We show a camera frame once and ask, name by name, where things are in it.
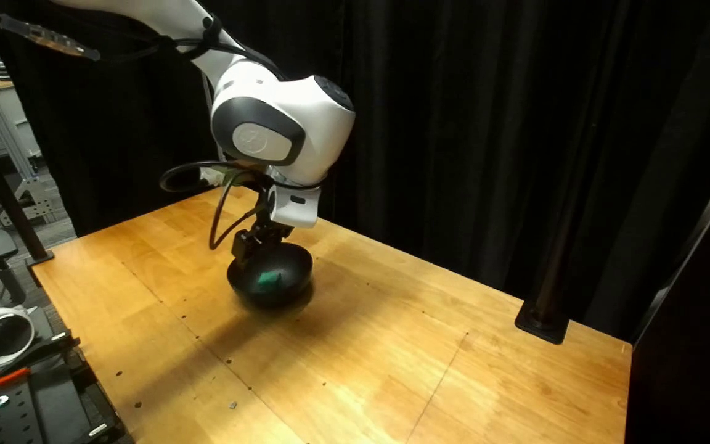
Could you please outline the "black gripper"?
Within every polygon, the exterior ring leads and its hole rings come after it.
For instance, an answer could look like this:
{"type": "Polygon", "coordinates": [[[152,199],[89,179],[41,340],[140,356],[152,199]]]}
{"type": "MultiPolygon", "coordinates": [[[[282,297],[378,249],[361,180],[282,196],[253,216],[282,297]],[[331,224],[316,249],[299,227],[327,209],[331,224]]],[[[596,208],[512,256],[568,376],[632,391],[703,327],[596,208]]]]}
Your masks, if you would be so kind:
{"type": "Polygon", "coordinates": [[[292,234],[285,224],[271,219],[273,198],[268,191],[261,191],[252,216],[256,222],[249,230],[240,230],[231,243],[231,256],[245,264],[256,256],[277,256],[283,248],[283,240],[292,234]]]}

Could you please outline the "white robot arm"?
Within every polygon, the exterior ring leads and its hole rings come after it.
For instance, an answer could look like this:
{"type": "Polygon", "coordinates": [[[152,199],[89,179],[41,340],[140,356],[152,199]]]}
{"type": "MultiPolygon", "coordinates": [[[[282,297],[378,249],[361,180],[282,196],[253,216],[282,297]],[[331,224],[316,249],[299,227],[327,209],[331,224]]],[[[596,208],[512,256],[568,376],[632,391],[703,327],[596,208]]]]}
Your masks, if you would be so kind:
{"type": "Polygon", "coordinates": [[[314,227],[320,183],[355,125],[351,97],[326,77],[282,80],[258,53],[236,42],[199,0],[57,0],[64,8],[123,16],[167,37],[212,87],[210,130],[226,160],[249,160],[271,180],[268,219],[314,227]]]}

